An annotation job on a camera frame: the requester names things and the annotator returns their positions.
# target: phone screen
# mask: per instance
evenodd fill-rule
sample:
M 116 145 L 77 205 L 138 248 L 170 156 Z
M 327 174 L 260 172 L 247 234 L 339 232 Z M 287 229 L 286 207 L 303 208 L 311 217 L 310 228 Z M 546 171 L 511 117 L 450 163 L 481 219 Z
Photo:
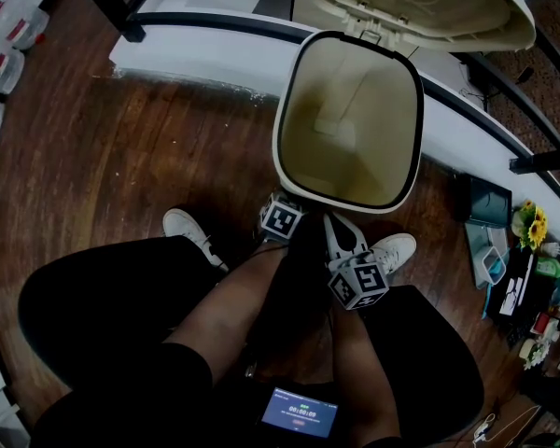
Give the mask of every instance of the phone screen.
M 261 421 L 306 435 L 327 438 L 338 405 L 275 388 Z

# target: trash can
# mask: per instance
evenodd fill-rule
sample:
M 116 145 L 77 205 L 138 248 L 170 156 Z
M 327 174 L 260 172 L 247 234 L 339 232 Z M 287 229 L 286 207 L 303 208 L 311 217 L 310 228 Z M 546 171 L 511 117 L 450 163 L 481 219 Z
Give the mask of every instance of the trash can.
M 443 51 L 529 48 L 524 0 L 315 0 L 345 32 L 308 37 L 278 106 L 273 161 L 289 192 L 381 214 L 413 188 L 424 93 L 402 43 Z

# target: black railing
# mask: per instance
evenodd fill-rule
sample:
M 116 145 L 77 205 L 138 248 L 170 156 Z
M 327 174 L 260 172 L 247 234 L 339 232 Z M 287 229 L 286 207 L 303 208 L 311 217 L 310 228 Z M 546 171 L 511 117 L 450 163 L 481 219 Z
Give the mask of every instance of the black railing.
M 129 0 L 128 3 L 125 3 L 124 0 L 93 1 L 130 42 L 140 42 L 145 38 L 146 33 L 143 29 L 143 25 L 186 25 L 219 28 L 267 36 L 296 44 L 302 42 L 310 34 L 310 32 L 306 30 L 295 28 L 291 25 L 248 17 L 193 12 L 138 12 L 139 8 L 146 0 Z M 536 44 L 560 73 L 560 50 L 540 28 L 537 29 Z M 511 171 L 516 174 L 538 173 L 550 188 L 554 190 L 558 197 L 560 197 L 560 185 L 548 173 L 550 170 L 560 169 L 560 133 L 531 99 L 480 53 L 454 53 L 454 56 L 462 63 L 479 69 L 482 75 L 487 77 L 490 84 L 496 87 L 500 93 L 507 96 L 529 117 L 529 119 L 531 119 L 537 128 L 552 143 L 555 151 L 545 155 L 531 155 L 508 133 L 502 131 L 497 125 L 491 124 L 489 119 L 484 118 L 481 111 L 477 110 L 472 105 L 467 105 L 462 101 L 456 101 L 459 100 L 459 98 L 453 96 L 448 91 L 443 92 L 438 88 L 434 88 L 437 85 L 434 85 L 429 80 L 424 81 L 424 90 L 426 94 L 450 106 L 455 111 L 464 114 L 469 120 L 475 122 L 475 124 L 490 133 L 515 154 L 517 159 L 511 160 Z

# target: wooden floor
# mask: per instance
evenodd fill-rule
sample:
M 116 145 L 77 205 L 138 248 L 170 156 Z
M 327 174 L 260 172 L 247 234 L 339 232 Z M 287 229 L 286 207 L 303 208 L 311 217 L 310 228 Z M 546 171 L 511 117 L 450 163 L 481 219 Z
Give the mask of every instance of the wooden floor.
M 18 327 L 18 296 L 33 270 L 87 247 L 158 236 L 161 216 L 180 203 L 247 238 L 277 185 L 275 100 L 112 77 L 107 55 L 118 35 L 91 1 L 60 0 L 51 14 L 48 39 L 28 55 L 0 134 L 0 349 L 30 424 L 66 393 Z M 406 204 L 357 221 L 370 241 L 396 231 L 416 237 L 417 252 L 394 282 L 416 285 L 468 343 L 488 410 L 515 393 L 521 365 L 481 320 L 484 293 L 471 281 L 448 182 L 422 161 Z M 503 419 L 528 406 L 516 397 Z

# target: trash can lid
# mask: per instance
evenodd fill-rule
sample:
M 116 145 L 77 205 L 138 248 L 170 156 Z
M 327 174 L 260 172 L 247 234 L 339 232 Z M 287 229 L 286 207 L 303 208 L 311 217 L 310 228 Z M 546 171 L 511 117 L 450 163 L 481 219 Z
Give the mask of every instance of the trash can lid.
M 535 23 L 524 0 L 314 0 L 348 34 L 394 48 L 400 41 L 443 51 L 528 49 Z

